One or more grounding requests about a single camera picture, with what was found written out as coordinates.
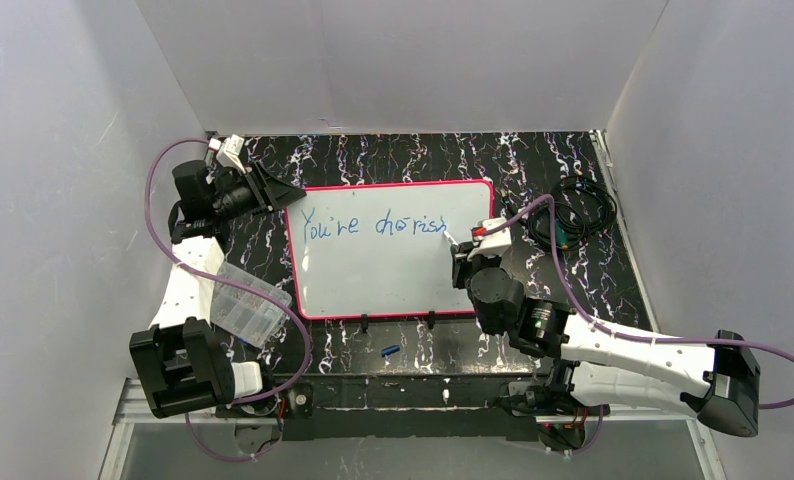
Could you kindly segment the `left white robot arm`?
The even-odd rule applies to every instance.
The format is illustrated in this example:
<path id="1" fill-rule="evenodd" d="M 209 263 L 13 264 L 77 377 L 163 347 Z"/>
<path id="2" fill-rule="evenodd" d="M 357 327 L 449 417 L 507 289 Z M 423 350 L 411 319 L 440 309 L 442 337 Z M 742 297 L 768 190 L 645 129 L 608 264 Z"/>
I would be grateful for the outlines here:
<path id="1" fill-rule="evenodd" d="M 287 319 L 290 298 L 228 264 L 222 247 L 233 219 L 272 214 L 306 195 L 262 165 L 212 169 L 193 160 L 176 166 L 172 176 L 180 196 L 168 217 L 175 259 L 158 312 L 129 342 L 157 418 L 249 403 L 274 389 L 260 362 L 230 360 L 216 331 L 255 344 L 254 334 L 269 334 Z"/>

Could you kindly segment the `blue marker cap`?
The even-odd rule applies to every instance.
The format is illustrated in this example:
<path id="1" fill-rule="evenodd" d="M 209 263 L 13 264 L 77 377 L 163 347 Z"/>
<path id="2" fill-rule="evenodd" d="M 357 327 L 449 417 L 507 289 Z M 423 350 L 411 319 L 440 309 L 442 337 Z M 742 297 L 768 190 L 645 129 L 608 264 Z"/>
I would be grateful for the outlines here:
<path id="1" fill-rule="evenodd" d="M 390 355 L 393 355 L 401 350 L 399 345 L 391 345 L 383 348 L 380 352 L 382 358 L 386 358 Z"/>

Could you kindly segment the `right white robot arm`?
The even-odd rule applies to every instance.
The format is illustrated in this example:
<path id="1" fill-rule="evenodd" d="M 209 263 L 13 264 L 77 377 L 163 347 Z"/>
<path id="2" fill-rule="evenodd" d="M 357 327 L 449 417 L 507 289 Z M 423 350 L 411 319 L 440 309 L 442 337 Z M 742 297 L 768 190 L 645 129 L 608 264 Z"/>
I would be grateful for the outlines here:
<path id="1" fill-rule="evenodd" d="M 539 400 L 608 404 L 683 414 L 735 437 L 758 433 L 761 370 L 742 337 L 727 330 L 701 344 L 586 320 L 574 308 L 528 295 L 477 242 L 449 248 L 452 283 L 466 292 L 481 330 L 551 362 Z"/>

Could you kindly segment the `green handled screwdriver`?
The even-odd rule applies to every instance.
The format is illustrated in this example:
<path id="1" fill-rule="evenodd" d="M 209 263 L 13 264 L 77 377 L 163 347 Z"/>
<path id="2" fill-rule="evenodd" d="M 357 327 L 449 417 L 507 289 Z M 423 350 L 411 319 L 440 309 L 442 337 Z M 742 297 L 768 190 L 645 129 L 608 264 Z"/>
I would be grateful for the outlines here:
<path id="1" fill-rule="evenodd" d="M 556 224 L 554 227 L 555 231 L 555 238 L 556 238 L 556 245 L 559 249 L 567 249 L 568 248 L 568 238 L 564 229 L 559 225 Z"/>

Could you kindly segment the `white blue whiteboard marker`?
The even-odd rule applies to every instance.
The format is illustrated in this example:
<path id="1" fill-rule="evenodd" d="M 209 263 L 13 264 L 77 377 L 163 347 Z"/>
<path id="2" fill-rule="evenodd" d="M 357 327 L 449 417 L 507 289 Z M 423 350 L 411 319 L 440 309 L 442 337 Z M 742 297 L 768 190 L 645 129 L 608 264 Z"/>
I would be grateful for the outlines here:
<path id="1" fill-rule="evenodd" d="M 459 245 L 459 243 L 455 240 L 455 238 L 448 231 L 446 231 L 446 230 L 442 231 L 442 235 L 444 236 L 444 238 L 447 240 L 447 242 L 451 246 L 457 247 Z"/>

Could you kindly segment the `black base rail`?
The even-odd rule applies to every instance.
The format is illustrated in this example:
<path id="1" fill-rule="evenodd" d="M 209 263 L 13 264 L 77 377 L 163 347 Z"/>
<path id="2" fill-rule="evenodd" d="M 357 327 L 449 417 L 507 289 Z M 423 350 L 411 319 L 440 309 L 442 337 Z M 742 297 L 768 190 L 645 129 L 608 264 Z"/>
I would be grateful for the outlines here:
<path id="1" fill-rule="evenodd" d="M 493 404 L 515 375 L 306 375 L 291 390 L 286 441 L 339 438 L 503 438 L 536 441 L 536 417 L 515 417 Z"/>

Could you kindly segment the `clear plastic screw box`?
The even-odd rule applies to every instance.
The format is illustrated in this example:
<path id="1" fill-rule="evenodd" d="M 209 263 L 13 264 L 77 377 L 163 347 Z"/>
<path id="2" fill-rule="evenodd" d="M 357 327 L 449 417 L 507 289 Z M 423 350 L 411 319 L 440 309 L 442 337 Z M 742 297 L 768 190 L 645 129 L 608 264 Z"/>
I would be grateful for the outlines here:
<path id="1" fill-rule="evenodd" d="M 241 268 L 224 262 L 218 276 L 267 294 L 286 307 L 292 303 L 291 295 Z M 243 342 L 262 348 L 288 320 L 274 303 L 226 284 L 215 283 L 210 311 L 210 322 L 236 336 Z"/>

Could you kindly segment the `pink framed whiteboard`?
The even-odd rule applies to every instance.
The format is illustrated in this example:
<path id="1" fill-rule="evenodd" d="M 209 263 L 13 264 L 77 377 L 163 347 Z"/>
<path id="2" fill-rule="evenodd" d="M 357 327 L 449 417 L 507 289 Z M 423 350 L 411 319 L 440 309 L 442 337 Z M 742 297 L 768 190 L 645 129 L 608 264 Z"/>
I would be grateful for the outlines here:
<path id="1" fill-rule="evenodd" d="M 491 218 L 482 179 L 311 187 L 284 211 L 297 306 L 308 320 L 472 313 L 451 245 Z"/>

